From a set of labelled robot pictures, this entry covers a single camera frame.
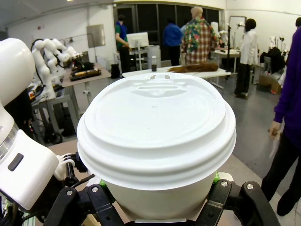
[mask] ceiling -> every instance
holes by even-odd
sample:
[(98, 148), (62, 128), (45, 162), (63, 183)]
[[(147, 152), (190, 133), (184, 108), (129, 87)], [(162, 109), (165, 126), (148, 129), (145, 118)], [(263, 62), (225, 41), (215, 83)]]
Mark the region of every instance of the ceiling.
[(112, 2), (113, 0), (0, 0), (0, 27), (80, 5)]

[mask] whiteboard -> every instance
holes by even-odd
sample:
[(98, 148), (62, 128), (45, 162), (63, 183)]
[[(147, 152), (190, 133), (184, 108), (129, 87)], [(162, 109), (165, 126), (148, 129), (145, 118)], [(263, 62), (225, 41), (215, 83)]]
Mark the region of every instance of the whiteboard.
[(231, 47), (234, 48), (240, 48), (242, 40), (243, 40), (243, 35), (245, 33), (245, 27), (238, 27), (239, 23), (246, 23), (246, 17), (245, 16), (230, 16), (230, 27), (231, 27), (231, 32), (230, 32), (230, 44)]

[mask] white coffee cup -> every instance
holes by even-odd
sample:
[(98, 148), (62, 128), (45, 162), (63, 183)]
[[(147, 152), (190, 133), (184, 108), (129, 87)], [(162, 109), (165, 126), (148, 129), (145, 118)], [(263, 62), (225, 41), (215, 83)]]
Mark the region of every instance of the white coffee cup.
[(105, 88), (77, 135), (82, 161), (130, 218), (191, 218), (234, 149), (235, 115), (207, 81), (151, 73)]

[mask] white shirt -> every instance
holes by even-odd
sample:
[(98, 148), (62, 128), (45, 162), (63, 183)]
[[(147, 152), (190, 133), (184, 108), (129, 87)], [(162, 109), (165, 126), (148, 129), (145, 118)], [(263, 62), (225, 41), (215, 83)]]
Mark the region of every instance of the white shirt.
[(240, 48), (240, 63), (253, 65), (258, 63), (257, 33), (251, 29), (245, 33), (243, 43)]

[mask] blue shirt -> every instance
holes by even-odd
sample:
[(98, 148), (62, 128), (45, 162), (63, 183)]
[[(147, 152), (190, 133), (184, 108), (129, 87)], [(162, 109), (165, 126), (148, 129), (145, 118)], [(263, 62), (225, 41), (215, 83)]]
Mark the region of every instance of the blue shirt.
[(186, 28), (187, 28), (187, 24), (185, 24), (183, 27), (181, 27), (181, 32), (183, 34), (185, 34)]
[(179, 46), (183, 33), (180, 28), (175, 24), (169, 24), (164, 29), (163, 33), (163, 45), (165, 46)]

